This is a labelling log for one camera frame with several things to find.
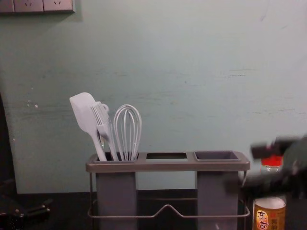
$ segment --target plastic bin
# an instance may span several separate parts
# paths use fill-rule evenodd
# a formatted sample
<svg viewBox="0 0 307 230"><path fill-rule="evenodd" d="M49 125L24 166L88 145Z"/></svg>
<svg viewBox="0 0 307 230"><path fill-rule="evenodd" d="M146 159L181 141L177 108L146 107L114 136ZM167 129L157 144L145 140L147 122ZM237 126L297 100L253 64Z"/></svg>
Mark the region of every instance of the plastic bin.
<svg viewBox="0 0 307 230"><path fill-rule="evenodd" d="M239 171L246 174L249 168L249 160L234 151L139 153L133 162L98 161L98 157L93 155L86 164L86 170L90 173L91 194L92 173L96 174L98 216L93 214L92 200L89 216L100 219L100 230L137 230L138 219L153 219L165 208L170 208L182 218L196 219L198 230L237 230L237 218L247 217L250 211L246 207L246 214L238 215L238 193L227 193L224 181L238 178ZM182 215L170 204L165 204L150 216L138 215L135 174L156 171L197 172L196 216Z"/></svg>

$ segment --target utensil caddy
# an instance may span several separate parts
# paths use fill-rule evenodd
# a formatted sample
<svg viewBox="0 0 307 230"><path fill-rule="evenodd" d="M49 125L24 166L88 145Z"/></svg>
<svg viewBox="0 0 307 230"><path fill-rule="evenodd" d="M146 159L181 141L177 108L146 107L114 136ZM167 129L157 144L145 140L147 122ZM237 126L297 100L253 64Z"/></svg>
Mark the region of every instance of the utensil caddy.
<svg viewBox="0 0 307 230"><path fill-rule="evenodd" d="M198 230L237 230L237 219L249 216L250 211L245 205L245 213L238 214L239 186L233 186L237 192L228 193L225 179L236 181L238 172L243 171L246 176L249 168L249 160L235 151L139 153L135 161L99 161L93 155L86 164L91 189L88 215L93 220L99 219L100 230L138 230L138 219L153 219L170 208L181 218L195 219ZM183 215L170 204L149 216L138 214L136 172L174 171L196 172L197 215ZM95 201L93 173L96 175ZM95 203L99 216L93 211Z"/></svg>

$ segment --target wall socket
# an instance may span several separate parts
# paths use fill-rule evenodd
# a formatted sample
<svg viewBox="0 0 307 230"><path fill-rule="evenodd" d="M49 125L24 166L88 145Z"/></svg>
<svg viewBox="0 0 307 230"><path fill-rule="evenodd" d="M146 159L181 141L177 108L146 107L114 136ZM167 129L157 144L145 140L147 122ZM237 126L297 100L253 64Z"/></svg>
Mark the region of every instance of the wall socket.
<svg viewBox="0 0 307 230"><path fill-rule="evenodd" d="M73 12L73 0L43 0L44 11L68 11Z"/></svg>
<svg viewBox="0 0 307 230"><path fill-rule="evenodd" d="M43 0L14 0L15 12L43 12Z"/></svg>
<svg viewBox="0 0 307 230"><path fill-rule="evenodd" d="M0 0L0 13L14 12L13 0Z"/></svg>

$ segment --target light green wall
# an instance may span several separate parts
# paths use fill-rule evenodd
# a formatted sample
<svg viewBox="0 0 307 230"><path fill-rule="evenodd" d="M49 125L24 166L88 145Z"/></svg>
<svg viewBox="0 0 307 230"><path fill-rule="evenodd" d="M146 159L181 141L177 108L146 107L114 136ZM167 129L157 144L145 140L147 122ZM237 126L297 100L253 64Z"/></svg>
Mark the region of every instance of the light green wall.
<svg viewBox="0 0 307 230"><path fill-rule="evenodd" d="M136 106L141 151L249 156L254 141L305 133L305 1L76 3L74 15L0 18L0 90L18 192L88 190L94 147L69 103L80 92L112 112ZM193 180L142 174L139 186L185 188Z"/></svg>

